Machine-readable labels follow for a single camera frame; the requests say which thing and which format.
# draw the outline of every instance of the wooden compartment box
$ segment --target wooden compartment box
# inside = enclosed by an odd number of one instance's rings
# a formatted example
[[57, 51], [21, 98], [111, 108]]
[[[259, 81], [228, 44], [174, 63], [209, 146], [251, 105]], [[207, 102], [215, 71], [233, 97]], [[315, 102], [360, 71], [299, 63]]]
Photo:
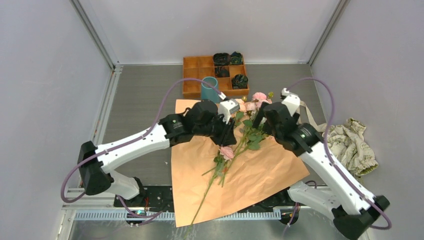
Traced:
[[[182, 60], [182, 77], [202, 80], [205, 77], [215, 77], [218, 87], [227, 96], [249, 95], [249, 84], [245, 89], [233, 89], [231, 79], [237, 74], [247, 76], [246, 66], [228, 65], [222, 66], [229, 71], [229, 77], [217, 77], [215, 75], [213, 56], [186, 56]], [[184, 81], [182, 84], [182, 95], [185, 99], [198, 99], [201, 96], [201, 83], [198, 81]]]

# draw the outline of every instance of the rose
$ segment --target rose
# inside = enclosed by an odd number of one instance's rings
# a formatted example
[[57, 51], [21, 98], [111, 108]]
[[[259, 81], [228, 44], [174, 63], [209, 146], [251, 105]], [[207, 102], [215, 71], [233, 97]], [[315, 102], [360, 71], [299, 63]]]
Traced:
[[266, 100], [266, 99], [267, 99], [267, 95], [265, 95], [262, 92], [257, 92], [255, 94], [253, 94], [253, 96], [252, 96], [252, 101], [255, 101], [255, 100], [261, 101], [261, 100]]
[[259, 101], [256, 103], [256, 107], [259, 109], [259, 108], [261, 107], [262, 103], [272, 104], [272, 103], [273, 103], [273, 101], [271, 101], [271, 99], [259, 100]]
[[219, 154], [223, 155], [225, 161], [232, 160], [234, 158], [234, 151], [229, 146], [220, 147]]
[[247, 111], [253, 111], [256, 109], [256, 105], [254, 102], [247, 102], [244, 105], [246, 106]]
[[245, 113], [246, 110], [246, 106], [245, 106], [245, 101], [241, 100], [241, 99], [236, 99], [237, 103], [240, 105], [240, 112]]

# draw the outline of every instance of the teal cup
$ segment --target teal cup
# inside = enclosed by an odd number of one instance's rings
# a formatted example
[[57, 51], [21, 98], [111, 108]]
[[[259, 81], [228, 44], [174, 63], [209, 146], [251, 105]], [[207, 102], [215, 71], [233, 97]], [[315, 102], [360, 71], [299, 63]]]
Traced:
[[[218, 89], [218, 80], [213, 76], [207, 76], [202, 79], [203, 82], [206, 82], [212, 86], [214, 86], [216, 89]], [[218, 104], [221, 102], [220, 96], [218, 96], [218, 93], [210, 86], [201, 83], [201, 90], [200, 90], [200, 97], [202, 100], [211, 100], [212, 102]]]

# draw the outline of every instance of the kraft paper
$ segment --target kraft paper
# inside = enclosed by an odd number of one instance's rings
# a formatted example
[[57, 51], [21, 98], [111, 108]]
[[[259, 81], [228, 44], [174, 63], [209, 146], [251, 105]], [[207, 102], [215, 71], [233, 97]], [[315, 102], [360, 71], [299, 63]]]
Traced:
[[[176, 113], [191, 108], [197, 100], [176, 100]], [[234, 130], [238, 140], [240, 128]], [[213, 159], [219, 147], [209, 137], [194, 136], [190, 142], [172, 147], [172, 192], [177, 227], [190, 225], [202, 201], [216, 166]], [[220, 218], [256, 204], [308, 176], [302, 160], [285, 150], [272, 137], [260, 143], [259, 150], [247, 150], [235, 159], [224, 186], [217, 178], [194, 223]]]

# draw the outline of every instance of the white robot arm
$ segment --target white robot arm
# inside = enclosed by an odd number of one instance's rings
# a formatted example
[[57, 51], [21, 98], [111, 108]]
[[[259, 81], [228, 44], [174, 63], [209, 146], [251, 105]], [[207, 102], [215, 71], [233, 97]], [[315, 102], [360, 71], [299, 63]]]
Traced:
[[[333, 220], [336, 228], [348, 239], [359, 238], [380, 216], [370, 203], [384, 211], [389, 206], [389, 201], [384, 196], [375, 196], [363, 187], [329, 149], [326, 151], [323, 138], [314, 127], [308, 123], [297, 124], [299, 114], [296, 110], [300, 106], [297, 95], [283, 89], [281, 98], [282, 102], [262, 104], [253, 127], [259, 127], [265, 118], [262, 129], [274, 136], [277, 143], [286, 150], [292, 151], [308, 164], [332, 192], [330, 195], [299, 181], [290, 186], [288, 195], [294, 202], [307, 205]], [[348, 181], [363, 195], [359, 195]]]
[[219, 146], [236, 144], [234, 120], [231, 114], [240, 109], [234, 99], [225, 99], [219, 107], [204, 100], [179, 114], [169, 114], [162, 118], [150, 134], [147, 129], [115, 142], [98, 145], [91, 141], [81, 146], [78, 163], [90, 156], [101, 154], [79, 168], [82, 185], [86, 195], [103, 192], [122, 196], [134, 206], [140, 204], [146, 195], [141, 181], [136, 177], [127, 177], [115, 171], [122, 164], [150, 152], [170, 148], [189, 142], [193, 136], [210, 137]]
[[[106, 154], [79, 168], [85, 194], [109, 192], [122, 196], [125, 204], [136, 206], [143, 201], [145, 189], [138, 178], [126, 177], [116, 172], [117, 167], [147, 153], [189, 142], [193, 136], [210, 137], [219, 146], [235, 144], [234, 120], [231, 114], [240, 107], [234, 99], [227, 99], [225, 96], [221, 98], [225, 100], [220, 103], [219, 108], [211, 101], [201, 101], [183, 113], [169, 114], [144, 138], [141, 136], [147, 130], [97, 147], [91, 141], [84, 143], [78, 163], [106, 151]], [[337, 229], [347, 238], [357, 239], [380, 216], [366, 200], [383, 211], [389, 206], [389, 201], [384, 196], [375, 196], [365, 189], [335, 158], [332, 163], [326, 154], [323, 138], [310, 124], [297, 125], [299, 115], [296, 110], [300, 106], [297, 95], [283, 89], [281, 98], [282, 102], [262, 104], [253, 127], [258, 128], [265, 118], [262, 130], [274, 136], [277, 143], [311, 166], [332, 190], [330, 195], [299, 181], [290, 186], [288, 195], [294, 202], [307, 205], [333, 220]], [[334, 165], [361, 190], [366, 199], [347, 183]]]

